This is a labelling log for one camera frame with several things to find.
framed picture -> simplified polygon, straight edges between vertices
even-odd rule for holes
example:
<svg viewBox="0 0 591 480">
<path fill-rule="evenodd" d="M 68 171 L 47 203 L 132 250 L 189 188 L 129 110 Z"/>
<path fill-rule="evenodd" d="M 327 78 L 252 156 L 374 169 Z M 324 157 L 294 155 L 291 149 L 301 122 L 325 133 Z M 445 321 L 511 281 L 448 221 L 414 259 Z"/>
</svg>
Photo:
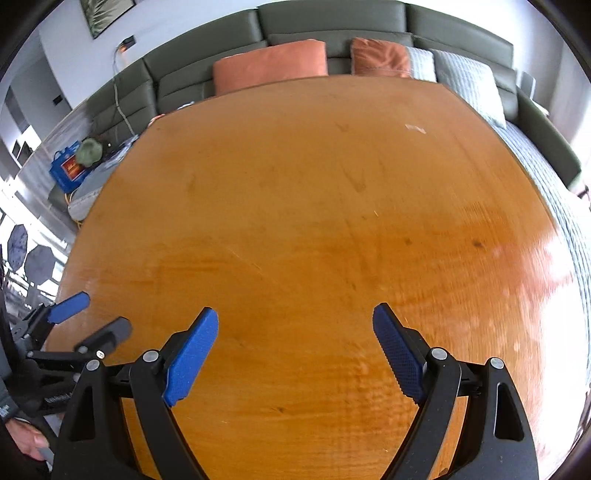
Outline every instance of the framed picture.
<svg viewBox="0 0 591 480">
<path fill-rule="evenodd" d="M 92 38 L 135 5 L 134 0 L 80 0 Z"/>
</svg>

scratch on table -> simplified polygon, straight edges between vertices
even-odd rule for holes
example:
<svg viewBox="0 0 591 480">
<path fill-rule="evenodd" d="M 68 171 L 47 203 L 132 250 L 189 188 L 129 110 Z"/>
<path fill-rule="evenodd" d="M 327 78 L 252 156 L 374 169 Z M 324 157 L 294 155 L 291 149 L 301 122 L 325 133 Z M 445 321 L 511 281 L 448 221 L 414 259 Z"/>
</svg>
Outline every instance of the scratch on table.
<svg viewBox="0 0 591 480">
<path fill-rule="evenodd" d="M 417 132 L 421 132 L 422 134 L 427 135 L 427 132 L 425 132 L 424 128 L 417 127 L 416 125 L 406 124 L 406 128 L 408 128 L 409 130 L 416 130 Z"/>
</svg>

orange cushion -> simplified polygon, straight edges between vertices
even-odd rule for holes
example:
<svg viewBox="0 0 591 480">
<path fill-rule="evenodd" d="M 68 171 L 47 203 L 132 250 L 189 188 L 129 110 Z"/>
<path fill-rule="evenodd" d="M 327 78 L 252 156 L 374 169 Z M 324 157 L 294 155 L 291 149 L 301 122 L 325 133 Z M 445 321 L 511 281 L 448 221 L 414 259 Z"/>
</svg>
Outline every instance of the orange cushion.
<svg viewBox="0 0 591 480">
<path fill-rule="evenodd" d="M 262 83 L 328 75 L 326 44 L 302 40 L 260 48 L 213 64 L 216 95 Z"/>
<path fill-rule="evenodd" d="M 386 40 L 354 38 L 351 73 L 373 77 L 411 78 L 410 57 L 404 45 Z"/>
</svg>

gray cable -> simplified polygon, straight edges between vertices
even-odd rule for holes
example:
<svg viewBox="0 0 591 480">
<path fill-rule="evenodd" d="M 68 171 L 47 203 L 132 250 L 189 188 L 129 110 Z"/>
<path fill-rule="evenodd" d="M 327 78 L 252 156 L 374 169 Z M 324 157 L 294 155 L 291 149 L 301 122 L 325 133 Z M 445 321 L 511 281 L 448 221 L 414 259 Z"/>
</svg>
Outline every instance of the gray cable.
<svg viewBox="0 0 591 480">
<path fill-rule="evenodd" d="M 117 77 L 117 74 L 118 74 L 118 72 L 117 72 L 117 52 L 118 51 L 119 51 L 119 47 L 117 47 L 115 49 L 115 54 L 113 55 L 113 87 L 115 88 L 115 105 L 117 107 L 117 111 L 123 117 L 123 120 L 125 121 L 125 124 L 127 125 L 127 128 L 129 128 L 131 135 L 135 136 L 134 129 L 131 128 L 131 124 L 129 123 L 129 121 L 127 120 L 127 117 L 123 113 L 123 110 L 121 110 L 121 107 L 119 106 L 119 92 L 117 90 L 117 81 L 115 79 L 115 77 Z"/>
</svg>

wall outlet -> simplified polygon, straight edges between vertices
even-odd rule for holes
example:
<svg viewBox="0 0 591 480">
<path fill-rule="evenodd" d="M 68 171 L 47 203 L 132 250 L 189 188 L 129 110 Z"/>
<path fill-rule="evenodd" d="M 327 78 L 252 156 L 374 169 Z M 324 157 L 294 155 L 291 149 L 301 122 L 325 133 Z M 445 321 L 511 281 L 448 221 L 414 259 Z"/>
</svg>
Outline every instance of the wall outlet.
<svg viewBox="0 0 591 480">
<path fill-rule="evenodd" d="M 119 50 L 121 51 L 121 53 L 123 53 L 125 50 L 128 50 L 130 47 L 133 47 L 135 45 L 135 37 L 133 35 L 131 35 L 130 37 L 127 37 L 126 39 L 124 39 L 123 42 L 121 42 L 119 44 Z"/>
</svg>

